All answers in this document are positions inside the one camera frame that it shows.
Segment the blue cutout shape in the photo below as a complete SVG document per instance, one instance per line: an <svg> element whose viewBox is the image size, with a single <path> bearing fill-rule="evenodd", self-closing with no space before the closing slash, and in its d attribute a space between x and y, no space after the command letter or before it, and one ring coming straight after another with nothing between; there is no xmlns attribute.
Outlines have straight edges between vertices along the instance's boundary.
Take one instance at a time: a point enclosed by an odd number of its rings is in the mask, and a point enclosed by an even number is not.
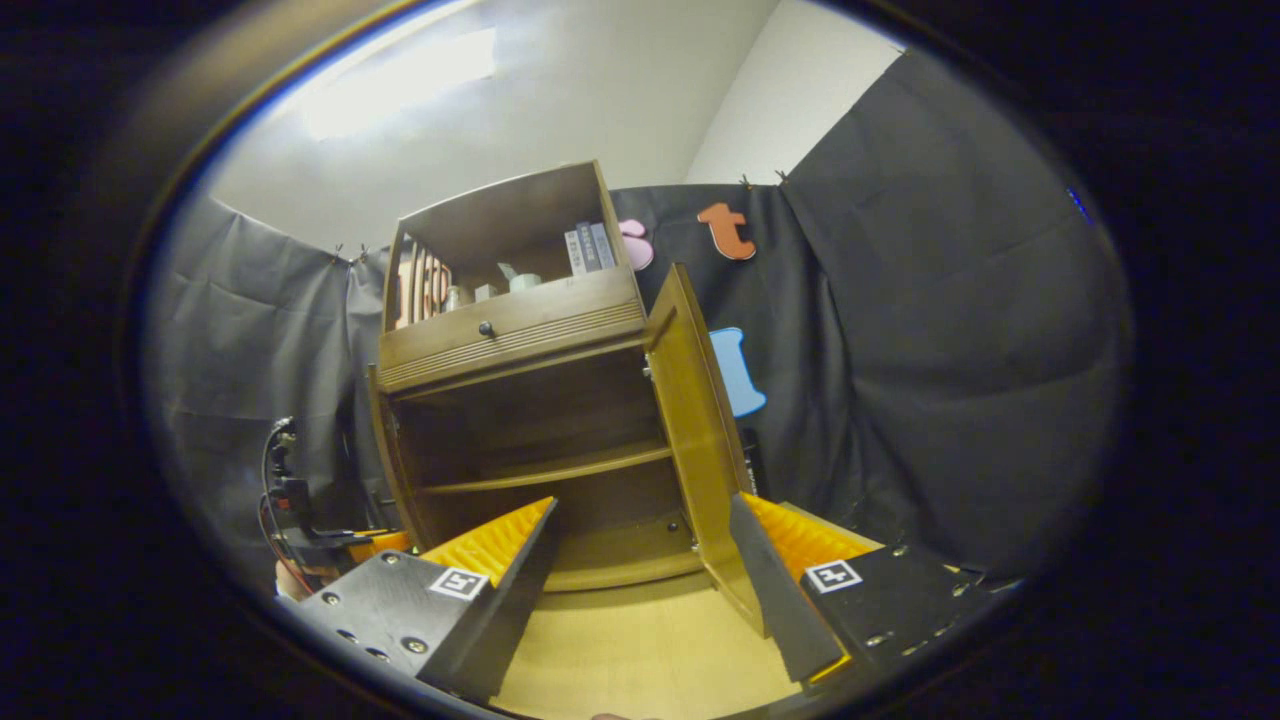
<svg viewBox="0 0 1280 720"><path fill-rule="evenodd" d="M724 388L728 389L728 406L733 416L750 415L764 407L764 393L755 389L751 375L746 372L746 357L742 357L742 331L724 328L709 334L712 348L716 351L716 363L721 366Z"/></svg>

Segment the wooden cabinet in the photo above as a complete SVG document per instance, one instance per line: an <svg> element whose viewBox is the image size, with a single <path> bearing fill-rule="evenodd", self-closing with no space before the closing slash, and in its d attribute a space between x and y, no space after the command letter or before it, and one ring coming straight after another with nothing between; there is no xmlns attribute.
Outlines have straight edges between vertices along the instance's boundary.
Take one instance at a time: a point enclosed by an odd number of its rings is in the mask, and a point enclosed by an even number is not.
<svg viewBox="0 0 1280 720"><path fill-rule="evenodd" d="M526 224L502 236L503 218ZM617 268L572 275L563 233L582 219L604 220ZM544 279L402 328L388 283L370 389L383 461L417 547L553 495L564 536L548 592L705 571L763 634L728 533L730 497L748 480L707 327L681 265L646 316L595 164L481 188L407 218L401 231L393 266L412 242L438 255L454 282L497 284L481 258L488 243L494 270L520 259Z"/></svg>

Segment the cable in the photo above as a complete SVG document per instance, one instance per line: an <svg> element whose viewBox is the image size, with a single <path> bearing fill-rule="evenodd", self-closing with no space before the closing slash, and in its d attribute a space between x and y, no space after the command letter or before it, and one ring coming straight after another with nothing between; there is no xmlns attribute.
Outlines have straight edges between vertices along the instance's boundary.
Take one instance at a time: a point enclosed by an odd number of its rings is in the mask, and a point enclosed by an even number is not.
<svg viewBox="0 0 1280 720"><path fill-rule="evenodd" d="M266 532L266 524L262 523L262 518L266 515L264 510L270 507L271 503L268 500L266 493L262 493L262 497L260 497L257 501L257 527L260 530L262 530L262 537L266 538L266 544L270 546L271 552L275 553L275 557L276 560L280 561L280 565L283 565L284 569L288 570L291 575L293 575L293 579L296 579L302 585L302 589L307 591L307 594L315 594L316 591L311 589L311 585L307 584L306 578L303 578L300 571L294 570L293 565L291 565L289 561L284 559L284 553L280 552L280 548L276 547L275 541L271 539L270 533Z"/></svg>
<svg viewBox="0 0 1280 720"><path fill-rule="evenodd" d="M292 423L293 423L293 418L280 418L279 420L276 420L275 424L271 425L271 432L269 432L266 434L266 442L262 443L262 469L261 469L261 477L262 477L262 496L264 496L264 498L270 497L270 495L271 495L271 486L270 486L270 482L266 478L268 464L270 462L270 456L271 456L271 443ZM259 524L262 523L261 510L262 509L261 509L261 502L260 502L259 503L259 515L260 515L259 516ZM292 551L292 548L289 548L288 541L284 539L284 533L280 532L280 523L275 519L275 507L270 502L266 503L266 514L271 519L271 530L274 530L275 536L280 538L280 544L283 544L287 550ZM266 533L265 528L262 529L262 533L264 534ZM275 544L271 544L271 550L275 550L276 555L280 555L280 552L276 550ZM302 587L307 587L307 584L302 583Z"/></svg>

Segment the white wall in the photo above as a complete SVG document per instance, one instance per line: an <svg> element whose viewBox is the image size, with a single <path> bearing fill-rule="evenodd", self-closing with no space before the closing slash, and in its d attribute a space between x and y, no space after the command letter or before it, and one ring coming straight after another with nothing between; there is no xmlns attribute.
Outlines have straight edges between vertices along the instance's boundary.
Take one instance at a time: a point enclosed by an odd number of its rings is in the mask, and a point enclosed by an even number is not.
<svg viewBox="0 0 1280 720"><path fill-rule="evenodd" d="M774 184L893 60L901 45L805 0L782 0L760 31L694 156L686 183L742 174Z"/></svg>

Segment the orange foam pad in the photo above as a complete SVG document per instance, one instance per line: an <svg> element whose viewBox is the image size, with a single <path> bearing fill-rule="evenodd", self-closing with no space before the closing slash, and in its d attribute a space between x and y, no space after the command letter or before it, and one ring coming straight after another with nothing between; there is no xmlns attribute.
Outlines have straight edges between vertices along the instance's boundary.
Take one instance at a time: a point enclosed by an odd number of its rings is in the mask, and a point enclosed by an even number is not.
<svg viewBox="0 0 1280 720"><path fill-rule="evenodd" d="M782 557L782 564L795 582L800 582L805 568L822 565L833 560L849 560L872 551L852 538L814 523L809 518L792 512L781 505L762 500L754 495L742 493L742 500L760 521L773 547Z"/></svg>
<svg viewBox="0 0 1280 720"><path fill-rule="evenodd" d="M525 546L525 541L550 503L550 497L531 502L433 547L419 557L438 565L489 575L493 587L498 587L507 568Z"/></svg>

